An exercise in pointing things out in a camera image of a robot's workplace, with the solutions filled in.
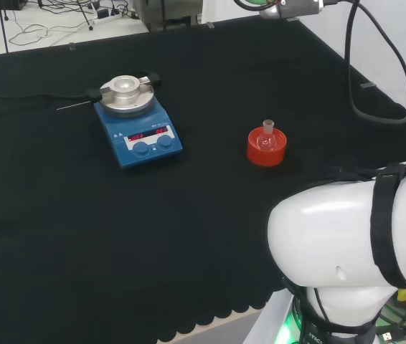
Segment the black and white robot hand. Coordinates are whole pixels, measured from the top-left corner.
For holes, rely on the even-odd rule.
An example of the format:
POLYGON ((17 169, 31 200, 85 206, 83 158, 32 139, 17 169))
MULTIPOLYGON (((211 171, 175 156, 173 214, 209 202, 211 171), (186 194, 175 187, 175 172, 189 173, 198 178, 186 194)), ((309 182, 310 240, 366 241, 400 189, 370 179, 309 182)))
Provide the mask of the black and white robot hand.
POLYGON ((259 14, 264 19, 289 19, 318 14, 323 9, 323 0, 280 0, 259 14))

